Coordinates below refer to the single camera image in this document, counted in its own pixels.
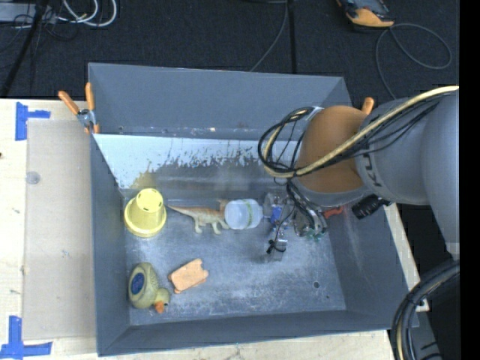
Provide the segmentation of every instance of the wooden table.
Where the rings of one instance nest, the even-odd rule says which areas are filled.
[[[20,101],[28,110],[48,110],[49,119],[30,118],[32,122],[71,121],[78,137],[86,137],[77,119],[60,100],[0,100],[0,344],[8,340],[8,316],[23,316],[23,284],[26,237],[26,170],[28,140],[15,141],[16,104]],[[77,103],[86,108],[85,102]],[[395,205],[385,208],[393,241],[397,245],[406,281],[410,287],[419,281],[410,246],[405,237]],[[95,332],[89,337],[49,337],[24,340],[25,344],[52,341],[54,359],[96,359]],[[118,359],[140,359],[138,355],[114,356]],[[210,346],[168,352],[142,354],[141,359],[368,359],[391,360],[392,348],[386,331],[366,331],[355,334],[335,334],[289,340],[272,340],[226,346]]]

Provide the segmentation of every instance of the black floor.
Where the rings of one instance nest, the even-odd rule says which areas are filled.
[[[68,1],[92,12],[91,0]],[[16,73],[28,29],[0,25],[4,96],[56,98],[62,89],[84,100],[89,62],[339,76],[355,107],[367,96],[381,105],[459,83],[460,0],[383,0],[395,18],[391,31],[355,30],[335,0],[116,1],[118,15],[104,28],[40,25]],[[60,3],[49,2],[55,10]],[[100,8],[107,20],[112,5],[100,0]],[[449,254],[428,206],[399,206],[422,275]],[[459,290],[431,305],[442,357],[460,359]]]

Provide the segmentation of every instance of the yellow cup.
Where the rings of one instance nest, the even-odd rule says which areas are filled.
[[[154,188],[141,190],[125,207],[125,225],[135,236],[155,236],[160,232],[166,220],[167,211],[164,198]]]

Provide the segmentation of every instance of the orange sponge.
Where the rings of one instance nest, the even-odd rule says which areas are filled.
[[[174,292],[180,293],[205,283],[207,276],[209,272],[202,268],[202,260],[195,259],[169,274],[168,280],[173,283]]]

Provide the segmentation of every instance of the white bottle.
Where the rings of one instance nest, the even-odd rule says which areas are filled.
[[[255,228],[263,219],[263,207],[254,199],[238,199],[225,206],[225,221],[233,230]]]

